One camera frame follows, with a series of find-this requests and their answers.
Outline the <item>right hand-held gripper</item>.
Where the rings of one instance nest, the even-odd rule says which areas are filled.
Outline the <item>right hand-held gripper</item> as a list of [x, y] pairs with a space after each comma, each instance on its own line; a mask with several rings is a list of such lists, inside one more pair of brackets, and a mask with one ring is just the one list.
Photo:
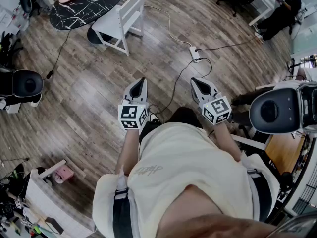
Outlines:
[[229, 119], [232, 108], [225, 96], [218, 92], [216, 86], [204, 78], [191, 78], [192, 92], [202, 115], [212, 125], [219, 124]]

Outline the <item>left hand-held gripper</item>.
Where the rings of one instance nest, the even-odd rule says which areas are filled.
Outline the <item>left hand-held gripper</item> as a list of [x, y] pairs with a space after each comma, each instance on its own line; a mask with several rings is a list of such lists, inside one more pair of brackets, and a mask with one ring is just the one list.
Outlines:
[[141, 130], [148, 117], [147, 80], [139, 78], [124, 91], [124, 100], [118, 105], [118, 121], [125, 130]]

